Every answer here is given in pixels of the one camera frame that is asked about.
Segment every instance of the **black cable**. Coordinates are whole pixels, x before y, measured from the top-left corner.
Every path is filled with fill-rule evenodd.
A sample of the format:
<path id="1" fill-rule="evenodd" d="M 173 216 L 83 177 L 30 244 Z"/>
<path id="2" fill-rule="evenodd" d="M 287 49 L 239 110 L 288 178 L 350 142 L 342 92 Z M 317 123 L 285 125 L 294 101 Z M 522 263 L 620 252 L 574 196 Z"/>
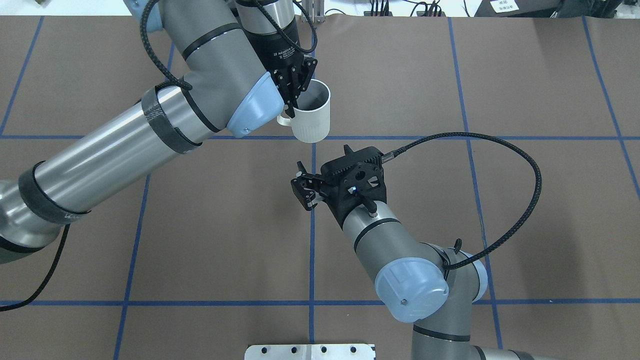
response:
<path id="1" fill-rule="evenodd" d="M 337 12 L 343 13 L 344 15 L 347 15 L 347 13 L 346 13 L 346 12 L 343 12 L 342 10 L 340 10 L 340 9 L 335 9 L 335 8 L 334 8 L 334 9 L 329 9 L 329 10 L 325 11 L 325 12 L 324 12 L 324 14 L 326 15 L 328 12 L 330 12 L 330 11 L 332 11 L 332 10 L 335 10 L 335 11 L 337 11 Z"/>
<path id="2" fill-rule="evenodd" d="M 394 159 L 396 156 L 402 154 L 403 152 L 405 152 L 405 151 L 411 149 L 412 147 L 414 147 L 416 145 L 419 145 L 419 144 L 421 144 L 423 142 L 427 142 L 427 141 L 438 139 L 438 138 L 450 138 L 450 137 L 454 137 L 454 136 L 459 136 L 459 137 L 464 137 L 464 138 L 478 138 L 478 139 L 483 139 L 483 140 L 489 140 L 491 142 L 499 143 L 500 145 L 506 146 L 509 149 L 515 151 L 518 155 L 523 157 L 524 160 L 527 160 L 527 162 L 533 168 L 534 175 L 536 176 L 536 184 L 535 184 L 535 187 L 534 187 L 533 196 L 531 197 L 531 201 L 529 202 L 529 205 L 527 206 L 527 209 L 524 211 L 524 213 L 518 219 L 518 221 L 506 233 L 504 233 L 504 235 L 502 235 L 498 240 L 496 240 L 493 244 L 488 246 L 486 249 L 482 250 L 481 252 L 478 252 L 476 255 L 473 255 L 472 257 L 470 257 L 468 259 L 460 261 L 459 263 L 455 263 L 455 264 L 451 264 L 451 265 L 445 265 L 444 266 L 445 270 L 454 270 L 454 269 L 457 269 L 457 268 L 461 268 L 461 267 L 463 267 L 465 265 L 471 264 L 474 261 L 487 256 L 490 252 L 492 252 L 495 249 L 497 249 L 498 247 L 500 247 L 500 245 L 502 245 L 505 241 L 507 241 L 510 237 L 512 237 L 512 235 L 514 235 L 516 233 L 516 231 L 518 231 L 518 229 L 522 227 L 524 222 L 527 221 L 527 219 L 529 218 L 529 216 L 533 212 L 533 209 L 536 207 L 536 204 L 538 203 L 538 199 L 540 198 L 540 193 L 542 191 L 542 174 L 540 173 L 540 168 L 538 167 L 538 164 L 536 164 L 536 162 L 533 160 L 533 158 L 531 156 L 529 156 L 529 154 L 524 152 L 524 150 L 522 150 L 521 148 L 513 145 L 512 143 L 506 142 L 506 141 L 504 141 L 504 140 L 502 140 L 500 138 L 496 138 L 494 136 L 489 136 L 489 135 L 484 135 L 484 134 L 477 134 L 477 133 L 461 133 L 461 132 L 435 134 L 435 135 L 431 135 L 431 136 L 426 136 L 424 138 L 421 138 L 419 140 L 416 140 L 416 141 L 410 143 L 407 146 L 403 146 L 403 147 L 401 147 L 399 149 L 396 149 L 396 150 L 394 150 L 392 152 L 389 152 L 389 153 L 385 154 L 382 157 L 382 159 L 383 159 L 383 161 L 389 161 L 391 159 Z"/>
<path id="3" fill-rule="evenodd" d="M 49 272 L 47 272 L 47 275 L 44 277 L 44 280 L 42 281 L 40 286 L 38 286 L 38 288 L 32 294 L 32 296 L 30 296 L 27 300 L 19 302 L 17 304 L 0 306 L 0 312 L 1 311 L 15 310 L 15 309 L 19 309 L 19 308 L 21 308 L 23 306 L 27 306 L 38 297 L 38 295 L 42 292 L 42 290 L 44 290 L 45 286 L 47 286 L 47 283 L 49 282 L 49 279 L 51 279 L 51 276 L 53 276 L 53 272 L 56 271 L 56 266 L 58 266 L 58 261 L 60 260 L 60 256 L 62 255 L 62 249 L 64 249 L 65 242 L 67 242 L 67 235 L 69 234 L 69 227 L 70 227 L 70 224 L 65 225 L 65 229 L 62 232 L 62 238 L 60 239 L 60 244 L 58 245 L 58 251 L 56 251 L 56 255 L 53 258 L 53 263 L 51 264 Z"/>
<path id="4" fill-rule="evenodd" d="M 307 49 L 303 49 L 302 47 L 300 47 L 298 44 L 296 44 L 293 40 L 291 40 L 287 34 L 284 33 L 284 30 L 282 30 L 282 28 L 278 25 L 278 23 L 276 22 L 276 20 L 273 20 L 273 18 L 271 17 L 271 15 L 269 14 L 269 12 L 267 12 L 267 10 L 264 8 L 264 6 L 262 4 L 260 4 L 259 0 L 253 0 L 253 3 L 256 5 L 256 7 L 258 8 L 258 10 L 260 10 L 260 12 L 264 15 L 264 17 L 267 18 L 267 20 L 271 23 L 271 25 L 273 26 L 273 28 L 278 32 L 278 34 L 291 46 L 293 47 L 295 50 L 303 53 L 303 54 L 310 54 L 313 53 L 316 50 L 316 45 L 318 43 L 318 36 L 316 34 L 316 28 L 314 27 L 313 22 L 311 21 L 311 18 L 309 17 L 309 14 L 307 13 L 307 11 L 305 10 L 305 8 L 300 5 L 296 0 L 293 0 L 293 3 L 300 9 L 300 11 L 302 12 L 302 15 L 305 16 L 305 18 L 307 19 L 307 22 L 309 23 L 309 26 L 311 27 L 311 34 L 313 35 L 313 44 L 311 44 L 311 49 L 307 50 Z"/>
<path id="5" fill-rule="evenodd" d="M 415 6 L 413 7 L 413 10 L 411 10 L 411 14 L 409 14 L 409 17 L 413 16 L 413 12 L 415 11 L 415 9 L 420 6 L 420 5 L 424 5 L 424 12 L 427 12 L 427 6 L 429 6 L 429 4 L 425 3 L 424 1 L 421 1 L 419 3 L 415 3 Z"/>
<path id="6" fill-rule="evenodd" d="M 145 8 L 142 10 L 142 15 L 140 17 L 140 37 L 142 38 L 142 46 L 144 46 L 147 55 L 154 63 L 154 65 L 160 70 L 164 76 L 168 79 L 166 84 L 179 86 L 187 91 L 191 90 L 193 86 L 188 82 L 176 78 L 169 69 L 167 69 L 162 61 L 157 57 L 153 48 L 151 48 L 151 43 L 149 42 L 149 37 L 147 35 L 147 22 L 149 20 L 149 15 L 151 14 L 151 9 L 153 9 L 154 5 L 157 4 L 160 0 L 150 0 Z"/>
<path id="7" fill-rule="evenodd" d="M 471 17 L 471 15 L 469 15 L 469 11 L 467 10 L 467 0 L 462 0 L 462 3 L 465 5 L 465 13 L 467 14 L 467 17 Z"/>

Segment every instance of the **metal bracket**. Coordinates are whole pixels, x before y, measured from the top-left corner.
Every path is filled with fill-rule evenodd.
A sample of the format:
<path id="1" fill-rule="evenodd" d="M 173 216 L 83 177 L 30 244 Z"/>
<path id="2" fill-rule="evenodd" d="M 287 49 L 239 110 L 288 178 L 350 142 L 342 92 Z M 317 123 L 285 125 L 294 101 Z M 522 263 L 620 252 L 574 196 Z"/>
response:
<path id="1" fill-rule="evenodd" d="M 324 0 L 302 0 L 302 7 L 309 14 L 311 22 L 324 22 Z"/>
<path id="2" fill-rule="evenodd" d="M 375 360 L 373 344 L 252 345 L 244 360 Z"/>

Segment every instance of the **black tape wrap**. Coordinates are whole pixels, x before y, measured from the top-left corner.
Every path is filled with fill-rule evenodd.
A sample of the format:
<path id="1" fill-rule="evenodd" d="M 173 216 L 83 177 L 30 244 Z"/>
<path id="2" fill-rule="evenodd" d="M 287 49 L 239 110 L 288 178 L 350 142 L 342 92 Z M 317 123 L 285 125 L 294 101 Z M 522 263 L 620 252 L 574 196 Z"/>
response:
<path id="1" fill-rule="evenodd" d="M 535 360 L 533 356 L 528 352 L 518 351 L 518 350 L 509 350 L 509 351 L 516 354 L 518 356 L 518 359 L 520 360 Z"/>
<path id="2" fill-rule="evenodd" d="M 169 146 L 171 150 L 178 154 L 186 154 L 193 151 L 202 143 L 195 143 L 189 140 L 179 128 L 174 127 L 166 113 L 162 109 L 155 88 L 145 92 L 141 100 L 142 111 L 144 111 L 149 126 L 154 130 L 162 142 Z"/>
<path id="3" fill-rule="evenodd" d="M 86 213 L 76 213 L 67 210 L 56 204 L 47 194 L 42 191 L 38 181 L 36 181 L 36 168 L 44 161 L 33 165 L 31 170 L 27 170 L 18 178 L 18 190 L 20 197 L 26 206 L 38 217 L 60 225 L 71 224 L 76 220 L 80 220 Z"/>

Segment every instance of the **silver metal cylinder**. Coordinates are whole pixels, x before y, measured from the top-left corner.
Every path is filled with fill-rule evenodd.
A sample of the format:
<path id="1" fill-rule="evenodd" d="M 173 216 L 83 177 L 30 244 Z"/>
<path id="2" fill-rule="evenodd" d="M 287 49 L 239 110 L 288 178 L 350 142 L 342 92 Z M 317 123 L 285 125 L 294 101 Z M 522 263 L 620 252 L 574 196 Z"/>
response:
<path id="1" fill-rule="evenodd" d="M 17 181 L 0 181 L 0 237 L 30 249 L 44 247 L 56 239 L 59 224 L 36 216 L 20 196 Z M 0 256 L 0 264 L 6 262 Z"/>
<path id="2" fill-rule="evenodd" d="M 365 208 L 364 205 L 361 205 L 350 212 L 344 219 L 342 232 L 344 232 L 352 245 L 355 244 L 358 235 L 360 235 L 362 230 L 367 226 L 384 219 L 398 220 L 387 204 L 382 201 L 376 201 L 375 203 L 378 207 L 378 213 L 376 216 L 370 216 L 367 208 Z"/>
<path id="3" fill-rule="evenodd" d="M 391 209 L 376 201 L 378 214 L 370 217 L 361 205 L 344 220 L 342 230 L 353 244 L 362 266 L 375 281 L 380 269 L 400 258 L 423 258 L 442 266 L 442 260 L 433 248 L 416 242 L 398 221 Z"/>
<path id="4" fill-rule="evenodd" d="M 161 90 L 158 99 L 171 126 L 192 142 L 202 142 L 213 134 L 193 113 L 179 88 Z M 55 206 L 86 213 L 178 155 L 154 132 L 138 103 L 37 166 L 33 177 Z M 61 224 L 44 220 L 34 211 L 25 203 L 18 182 L 0 183 L 0 238 L 6 245 L 2 247 L 20 247 L 15 251 L 0 249 L 0 263 L 23 257 L 56 239 Z"/>
<path id="5" fill-rule="evenodd" d="M 165 102 L 184 99 L 179 91 L 169 92 L 173 96 L 164 96 Z M 212 134 L 188 105 L 171 112 L 196 141 Z M 194 131 L 198 126 L 200 134 Z M 40 165 L 35 178 L 57 205 L 84 213 L 176 156 L 178 153 L 160 140 L 140 104 L 136 104 Z"/>
<path id="6" fill-rule="evenodd" d="M 236 8 L 245 30 L 260 35 L 276 33 L 272 23 L 253 3 L 236 1 Z M 282 29 L 286 28 L 294 19 L 293 4 L 288 0 L 278 0 L 275 3 L 264 5 L 264 9 Z"/>

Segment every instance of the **blue tape line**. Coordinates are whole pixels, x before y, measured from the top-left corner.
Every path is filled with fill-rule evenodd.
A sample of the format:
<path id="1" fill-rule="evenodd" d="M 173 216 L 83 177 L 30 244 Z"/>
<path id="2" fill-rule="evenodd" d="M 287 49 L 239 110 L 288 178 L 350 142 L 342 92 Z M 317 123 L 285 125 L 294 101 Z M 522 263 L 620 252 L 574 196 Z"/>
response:
<path id="1" fill-rule="evenodd" d="M 7 140 L 77 140 L 83 135 L 1 135 L 0 139 Z"/>
<path id="2" fill-rule="evenodd" d="M 308 306 L 307 300 L 174 300 L 174 301 L 129 301 L 129 306 Z"/>
<path id="3" fill-rule="evenodd" d="M 311 173 L 316 173 L 316 144 L 311 144 Z M 309 343 L 316 342 L 315 300 L 316 300 L 316 211 L 311 210 L 309 232 Z"/>
<path id="4" fill-rule="evenodd" d="M 0 305 L 11 305 L 21 300 L 0 300 Z M 561 304 L 640 304 L 639 298 L 601 299 L 497 299 L 478 300 L 474 305 L 561 305 Z M 36 300 L 29 306 L 122 306 L 124 301 L 111 300 Z M 308 306 L 307 300 L 130 300 L 128 306 L 156 307 L 221 307 L 221 306 Z M 380 300 L 315 300 L 314 306 L 384 306 Z"/>
<path id="5" fill-rule="evenodd" d="M 629 158 L 629 154 L 627 152 L 627 146 L 625 145 L 625 142 L 622 138 L 620 125 L 618 124 L 618 119 L 616 119 L 616 114 L 613 111 L 613 105 L 611 105 L 611 100 L 609 99 L 609 93 L 607 91 L 607 87 L 604 85 L 604 80 L 602 79 L 602 74 L 600 73 L 600 67 L 598 66 L 598 60 L 596 59 L 596 54 L 593 50 L 593 44 L 591 43 L 591 35 L 589 34 L 589 26 L 587 26 L 587 18 L 585 16 L 582 17 L 582 25 L 584 26 L 584 34 L 587 36 L 587 43 L 589 44 L 589 52 L 591 53 L 591 60 L 593 60 L 593 66 L 596 70 L 596 75 L 598 76 L 600 87 L 602 88 L 602 93 L 604 94 L 604 99 L 607 102 L 609 114 L 611 115 L 611 121 L 613 121 L 613 126 L 616 128 L 616 134 L 618 134 L 620 147 L 622 148 L 622 153 L 624 154 L 625 161 L 627 162 L 627 168 L 629 169 L 629 174 L 631 175 L 631 181 L 633 181 L 633 184 L 636 188 L 636 195 L 638 197 L 638 200 L 640 200 L 640 186 L 638 185 L 636 173 L 634 172 L 634 167 L 631 164 L 631 159 Z"/>
<path id="6" fill-rule="evenodd" d="M 465 97 L 462 91 L 462 81 L 460 79 L 460 66 L 458 65 L 458 54 L 456 52 L 456 40 L 453 32 L 453 21 L 451 20 L 450 17 L 447 18 L 447 21 L 449 23 L 449 37 L 451 38 L 451 52 L 453 56 L 453 64 L 456 70 L 456 82 L 458 83 L 458 98 L 460 99 L 462 123 L 464 125 L 465 131 L 469 132 L 469 124 L 467 122 L 467 108 L 465 106 Z M 480 219 L 480 226 L 482 229 L 483 245 L 485 248 L 487 248 L 486 231 L 484 230 L 484 217 L 482 213 L 482 205 L 480 202 L 480 191 L 478 190 L 478 183 L 477 183 L 477 176 L 476 176 L 476 165 L 474 163 L 473 151 L 471 149 L 471 141 L 469 139 L 467 139 L 467 154 L 469 157 L 471 180 L 474 185 L 474 193 L 476 196 L 476 208 L 477 208 L 478 216 Z M 500 318 L 498 317 L 498 307 L 495 303 L 495 290 L 493 288 L 493 275 L 491 273 L 491 263 L 488 256 L 484 258 L 484 261 L 486 264 L 489 294 L 491 296 L 491 307 L 493 311 L 493 324 L 495 326 L 495 337 L 497 340 L 498 348 L 502 348 L 502 331 L 500 330 Z"/>
<path id="7" fill-rule="evenodd" d="M 133 273 L 136 268 L 136 259 L 138 257 L 138 247 L 140 245 L 140 235 L 142 233 L 142 221 L 145 217 L 147 208 L 147 196 L 149 194 L 149 181 L 151 175 L 147 175 L 145 181 L 145 189 L 142 193 L 142 204 L 140 206 L 140 215 L 138 216 L 138 227 L 136 228 L 136 239 L 133 243 L 133 251 L 131 252 L 131 264 L 129 265 L 129 276 L 127 277 L 127 287 L 124 292 L 124 301 L 122 304 L 122 313 L 120 314 L 120 325 L 118 326 L 118 337 L 116 338 L 116 348 L 113 352 L 113 360 L 117 360 L 120 356 L 120 345 L 122 344 L 122 336 L 124 334 L 124 324 L 127 319 L 127 308 L 129 307 L 129 296 L 131 295 L 131 284 L 133 282 Z"/>
<path id="8" fill-rule="evenodd" d="M 0 305 L 12 305 L 22 300 L 0 300 Z M 35 300 L 29 306 L 122 306 L 122 301 L 109 300 Z"/>
<path id="9" fill-rule="evenodd" d="M 384 306 L 380 300 L 316 300 L 316 306 Z"/>
<path id="10" fill-rule="evenodd" d="M 171 43 L 171 47 L 169 48 L 169 60 L 166 62 L 167 70 L 171 71 L 171 66 L 173 65 L 173 51 L 175 50 L 175 44 Z"/>
<path id="11" fill-rule="evenodd" d="M 453 55 L 453 65 L 456 71 L 456 82 L 458 83 L 458 98 L 460 99 L 460 111 L 462 113 L 462 121 L 465 125 L 465 131 L 469 132 L 469 126 L 467 124 L 467 107 L 465 106 L 465 98 L 462 94 L 462 82 L 460 81 L 460 66 L 458 65 L 458 54 L 456 52 L 456 39 L 453 35 L 453 21 L 450 17 L 447 18 L 449 23 L 449 38 L 451 39 L 451 53 Z"/>
<path id="12" fill-rule="evenodd" d="M 11 99 L 9 99 L 9 105 L 7 105 L 6 111 L 4 113 L 2 124 L 0 124 L 0 135 L 4 133 L 4 128 L 6 127 L 6 123 L 9 121 L 9 115 L 11 114 L 11 108 L 13 107 L 13 102 L 15 101 L 15 97 L 18 95 L 18 89 L 20 88 L 22 77 L 24 76 L 24 72 L 27 70 L 27 65 L 29 64 L 29 59 L 31 58 L 31 53 L 33 53 L 33 48 L 36 45 L 36 40 L 38 39 L 38 35 L 40 34 L 40 29 L 42 29 L 43 22 L 44 22 L 44 16 L 41 16 L 40 21 L 38 21 L 38 27 L 36 28 L 36 32 L 33 34 L 33 38 L 31 39 L 31 45 L 29 45 L 29 51 L 27 51 L 27 56 L 24 58 L 24 63 L 22 63 L 22 68 L 20 69 L 20 75 L 18 75 L 18 80 L 16 80 L 15 82 L 15 87 L 13 88 Z"/>
<path id="13" fill-rule="evenodd" d="M 7 140 L 77 140 L 82 139 L 84 135 L 0 135 L 0 139 Z M 497 138 L 501 138 L 503 140 L 569 140 L 569 141 L 589 141 L 589 140 L 607 140 L 607 141 L 619 141 L 620 137 L 617 136 L 517 136 L 517 135 L 506 135 L 506 136 L 496 136 Z M 419 135 L 388 135 L 388 136 L 377 136 L 377 135 L 333 135 L 327 136 L 325 140 L 418 140 L 423 138 L 423 136 Z M 638 141 L 640 140 L 640 136 L 622 136 L 622 140 L 625 141 Z M 209 138 L 210 140 L 296 140 L 295 136 L 245 136 L 244 138 L 238 139 L 234 136 L 227 135 L 217 135 Z M 450 138 L 439 138 L 435 140 L 471 140 L 471 141 L 483 141 L 482 139 L 477 138 L 464 138 L 461 136 L 454 136 Z"/>
<path id="14" fill-rule="evenodd" d="M 498 305 L 556 305 L 556 304 L 640 304 L 640 299 L 522 299 L 496 300 Z"/>

